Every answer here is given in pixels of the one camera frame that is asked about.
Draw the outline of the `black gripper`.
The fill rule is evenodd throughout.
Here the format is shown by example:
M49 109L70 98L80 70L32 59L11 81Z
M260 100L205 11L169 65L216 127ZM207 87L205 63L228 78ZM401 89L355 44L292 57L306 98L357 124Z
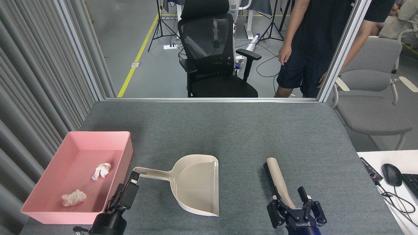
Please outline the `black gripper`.
M106 211L100 213L92 224L93 235L123 235L127 221L122 217L125 210L129 210L139 189L137 180L140 174L132 171L126 184L120 183L116 192L106 204Z
M321 235L318 226L325 225L327 219L320 203L310 199L303 186L297 191L303 202L301 210L295 210L295 206L288 206L280 196L273 195L267 205L273 228L286 224L289 235Z

